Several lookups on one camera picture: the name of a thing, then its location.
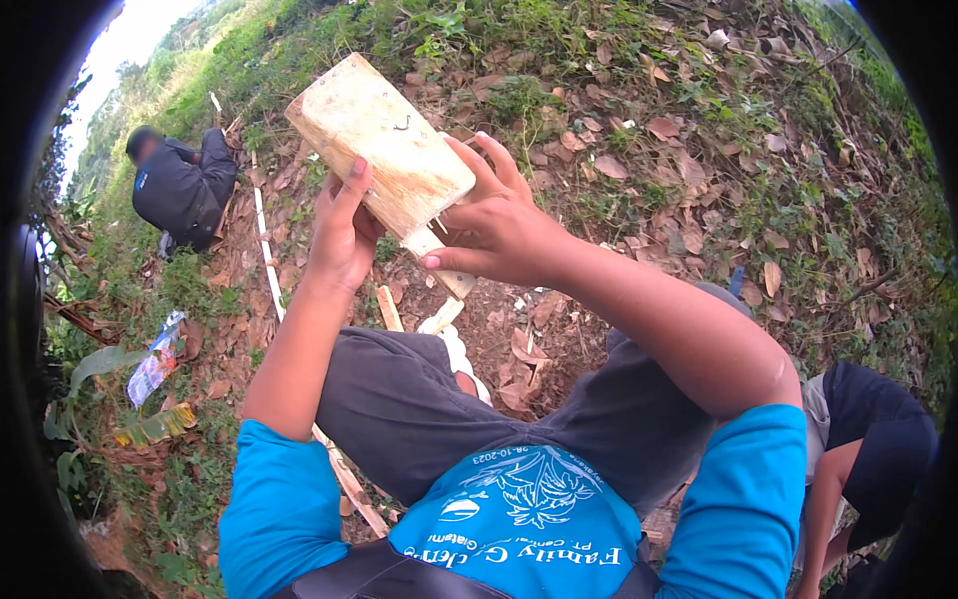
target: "wooden block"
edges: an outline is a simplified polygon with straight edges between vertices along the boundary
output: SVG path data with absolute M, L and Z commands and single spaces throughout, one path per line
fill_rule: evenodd
M 363 201 L 417 257 L 442 247 L 426 224 L 475 185 L 475 175 L 393 85 L 353 53 L 299 95 L 285 115 L 346 178 L 358 155 L 373 169 Z M 457 299 L 475 285 L 464 273 L 437 272 Z
M 389 286 L 384 285 L 378 288 L 376 299 L 379 300 L 379 310 L 382 312 L 386 329 L 402 333 L 402 321 L 399 320 L 399 312 L 396 310 L 396 302 L 393 301 L 393 292 L 389 290 Z

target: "nail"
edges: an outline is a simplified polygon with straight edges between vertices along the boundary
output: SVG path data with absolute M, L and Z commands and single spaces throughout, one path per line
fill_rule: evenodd
M 366 159 L 363 158 L 362 156 L 357 156 L 356 159 L 353 161 L 353 170 L 350 172 L 350 174 L 359 175 L 359 174 L 365 173 L 366 165 L 367 165 Z

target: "wooden stick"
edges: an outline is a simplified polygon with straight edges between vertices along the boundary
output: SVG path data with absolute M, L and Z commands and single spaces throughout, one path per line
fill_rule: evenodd
M 252 152 L 253 158 L 253 168 L 256 168 L 256 153 Z M 269 265 L 269 261 L 272 260 L 272 252 L 269 250 L 269 242 L 263 239 L 266 235 L 266 219 L 262 215 L 262 192 L 259 187 L 253 188 L 253 194 L 256 197 L 256 216 L 257 221 L 260 226 L 260 244 L 262 246 L 262 258 L 266 262 L 266 275 L 269 278 L 269 290 L 273 294 L 273 303 L 276 306 L 276 315 L 280 319 L 280 323 L 283 323 L 283 318 L 286 316 L 286 310 L 283 306 L 280 305 L 280 284 L 276 278 L 276 268 Z M 319 426 L 316 423 L 312 424 L 312 436 L 316 441 L 322 443 L 327 452 L 330 455 L 330 464 L 332 465 L 332 471 L 336 475 L 336 480 L 339 481 L 339 484 L 342 485 L 343 491 L 346 492 L 346 495 L 349 497 L 350 501 L 356 506 L 356 510 L 359 514 L 366 519 L 366 522 L 370 525 L 370 528 L 373 529 L 373 532 L 376 533 L 376 536 L 382 539 L 383 537 L 389 534 L 389 526 L 386 525 L 386 522 L 382 519 L 382 516 L 377 512 L 372 504 L 369 501 L 369 498 L 363 492 L 362 485 L 359 484 L 359 481 L 356 480 L 355 474 L 349 469 L 346 465 L 346 459 L 343 457 L 342 451 L 332 442 L 332 439 L 326 436 L 326 434 L 320 430 Z
M 330 454 L 330 464 L 332 465 L 333 473 L 336 475 L 336 480 L 342 485 L 343 491 L 346 492 L 346 496 L 353 503 L 356 511 L 365 518 L 377 537 L 382 539 L 388 536 L 389 526 L 386 525 L 385 520 L 382 519 L 382 516 L 373 507 L 369 498 L 366 496 L 366 492 L 363 491 L 362 485 L 356 480 L 353 471 L 346 465 L 346 458 L 343 456 L 342 451 L 339 450 L 335 443 L 333 443 L 315 423 L 312 425 L 312 436 L 316 441 L 326 446 L 326 450 Z
M 252 152 L 253 168 L 256 168 L 256 152 Z M 269 242 L 263 237 L 266 235 L 266 218 L 262 215 L 262 192 L 259 187 L 253 187 L 253 196 L 256 198 L 256 220 L 260 224 L 260 245 L 262 246 L 262 257 L 266 260 L 266 278 L 269 279 L 269 290 L 273 293 L 273 304 L 276 306 L 276 314 L 283 322 L 286 316 L 286 309 L 280 302 L 280 280 L 276 277 L 276 268 L 269 265 L 273 259 L 273 253 L 269 250 Z
M 399 320 L 396 302 L 393 301 L 393 292 L 388 285 L 376 290 L 376 299 L 379 300 L 379 309 L 382 311 L 382 319 L 386 322 L 386 329 L 402 333 L 402 321 Z

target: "dark gray shorts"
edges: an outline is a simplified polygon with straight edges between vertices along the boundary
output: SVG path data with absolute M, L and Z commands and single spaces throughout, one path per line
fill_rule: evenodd
M 751 317 L 728 291 L 700 287 Z M 635 341 L 613 329 L 607 349 L 606 364 L 582 375 L 562 408 L 525 423 L 464 393 L 441 339 L 347 327 L 316 424 L 406 506 L 471 453 L 553 445 L 587 461 L 644 517 L 689 477 L 716 421 Z

